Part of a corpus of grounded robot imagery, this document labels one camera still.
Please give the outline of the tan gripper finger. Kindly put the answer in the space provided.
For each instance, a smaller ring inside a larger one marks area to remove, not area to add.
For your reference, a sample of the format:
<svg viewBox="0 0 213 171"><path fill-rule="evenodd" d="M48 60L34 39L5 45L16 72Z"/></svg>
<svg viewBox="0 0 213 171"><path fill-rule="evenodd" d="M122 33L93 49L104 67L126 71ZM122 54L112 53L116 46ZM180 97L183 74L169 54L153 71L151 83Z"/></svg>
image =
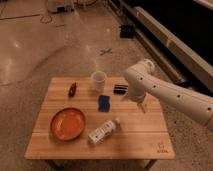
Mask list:
<svg viewBox="0 0 213 171"><path fill-rule="evenodd" d="M146 113L148 110L148 96L145 96L144 99L138 104L138 107Z"/></svg>

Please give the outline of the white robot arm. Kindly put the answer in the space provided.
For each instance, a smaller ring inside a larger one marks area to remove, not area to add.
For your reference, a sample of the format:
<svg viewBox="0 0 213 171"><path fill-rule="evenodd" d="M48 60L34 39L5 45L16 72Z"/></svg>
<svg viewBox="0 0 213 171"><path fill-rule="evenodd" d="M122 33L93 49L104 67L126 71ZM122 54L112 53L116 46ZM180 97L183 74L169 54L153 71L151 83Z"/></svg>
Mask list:
<svg viewBox="0 0 213 171"><path fill-rule="evenodd" d="M213 132L213 97L158 79L153 76L154 70L154 63L149 59L127 68L124 72L127 97L141 103L149 93Z"/></svg>

